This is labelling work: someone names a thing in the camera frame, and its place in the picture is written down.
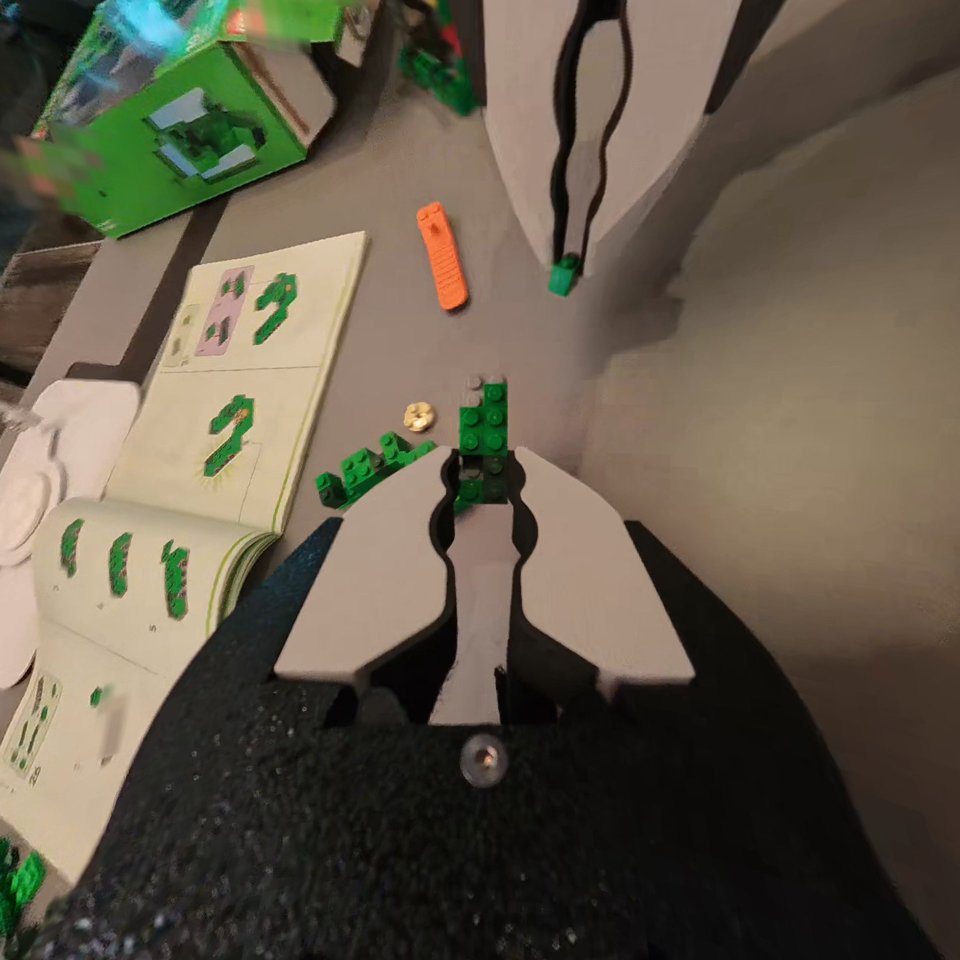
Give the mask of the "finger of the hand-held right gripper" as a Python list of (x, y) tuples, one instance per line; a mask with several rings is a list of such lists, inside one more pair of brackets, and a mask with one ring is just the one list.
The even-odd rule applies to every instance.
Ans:
[(602, 173), (585, 267), (650, 203), (702, 126), (739, 2), (630, 1), (621, 19), (597, 24), (582, 50), (582, 215)]
[(576, 1), (484, 1), (486, 132), (512, 209), (540, 263), (553, 261), (550, 178), (559, 149), (557, 66)]

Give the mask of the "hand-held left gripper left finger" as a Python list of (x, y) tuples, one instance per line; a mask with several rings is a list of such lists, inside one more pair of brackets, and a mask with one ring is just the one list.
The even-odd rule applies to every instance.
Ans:
[(434, 519), (450, 503), (456, 462), (438, 446), (348, 509), (273, 666), (278, 678), (360, 690), (440, 623), (451, 566)]

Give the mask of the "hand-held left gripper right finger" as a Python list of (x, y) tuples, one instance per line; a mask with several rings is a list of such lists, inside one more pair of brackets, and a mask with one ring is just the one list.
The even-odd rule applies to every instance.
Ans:
[(695, 668), (620, 513), (528, 447), (510, 459), (510, 673), (550, 702), (686, 686)]

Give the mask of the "green and grey brick assembly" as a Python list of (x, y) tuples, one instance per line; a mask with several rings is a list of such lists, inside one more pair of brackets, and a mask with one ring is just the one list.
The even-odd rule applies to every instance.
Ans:
[(504, 374), (473, 374), (459, 407), (459, 471), (454, 516), (503, 505), (509, 490), (509, 387)]

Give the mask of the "black flat desk strip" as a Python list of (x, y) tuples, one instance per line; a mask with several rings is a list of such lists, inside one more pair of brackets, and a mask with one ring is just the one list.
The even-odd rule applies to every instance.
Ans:
[(126, 351), (117, 364), (78, 361), (66, 371), (67, 379), (127, 381), (143, 386), (182, 301), (189, 273), (210, 244), (229, 196), (212, 198), (191, 214), (184, 233), (154, 290)]

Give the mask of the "small green brick cluster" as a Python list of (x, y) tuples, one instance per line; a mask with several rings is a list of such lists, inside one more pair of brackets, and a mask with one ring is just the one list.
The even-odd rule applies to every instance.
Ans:
[(457, 116), (478, 112), (481, 102), (451, 3), (398, 1), (390, 2), (390, 8), (401, 35), (397, 59), (401, 76)]

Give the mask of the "curved green brick assembly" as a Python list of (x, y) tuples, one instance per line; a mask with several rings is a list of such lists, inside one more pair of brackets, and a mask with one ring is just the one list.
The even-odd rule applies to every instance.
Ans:
[(315, 485), (323, 507), (349, 509), (375, 486), (437, 449), (434, 440), (414, 446), (393, 431), (383, 434), (379, 443), (378, 451), (364, 446), (344, 458), (342, 475), (330, 471), (318, 475)]

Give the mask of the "orange brick separator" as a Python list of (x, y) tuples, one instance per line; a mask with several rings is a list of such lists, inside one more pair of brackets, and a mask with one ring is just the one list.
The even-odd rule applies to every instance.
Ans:
[(426, 248), (439, 306), (456, 311), (466, 305), (470, 292), (446, 210), (432, 201), (416, 213), (416, 223)]

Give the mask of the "open instruction booklet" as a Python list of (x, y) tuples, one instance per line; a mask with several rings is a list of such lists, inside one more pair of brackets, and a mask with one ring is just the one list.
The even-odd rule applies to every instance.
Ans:
[(38, 523), (2, 821), (70, 884), (164, 700), (284, 531), (365, 247), (354, 232), (192, 270), (104, 493)]

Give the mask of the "green cardboard box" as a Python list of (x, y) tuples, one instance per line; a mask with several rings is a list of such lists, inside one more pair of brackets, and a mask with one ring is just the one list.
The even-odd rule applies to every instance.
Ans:
[(312, 45), (342, 2), (102, 2), (18, 149), (31, 184), (133, 234), (306, 159), (337, 108)]

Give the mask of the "pile of green bricks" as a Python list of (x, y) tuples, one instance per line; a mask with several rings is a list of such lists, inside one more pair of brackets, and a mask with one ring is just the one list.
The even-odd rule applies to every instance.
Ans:
[(46, 878), (41, 855), (32, 850), (22, 859), (9, 837), (1, 838), (1, 937), (10, 939), (24, 911), (33, 902)]

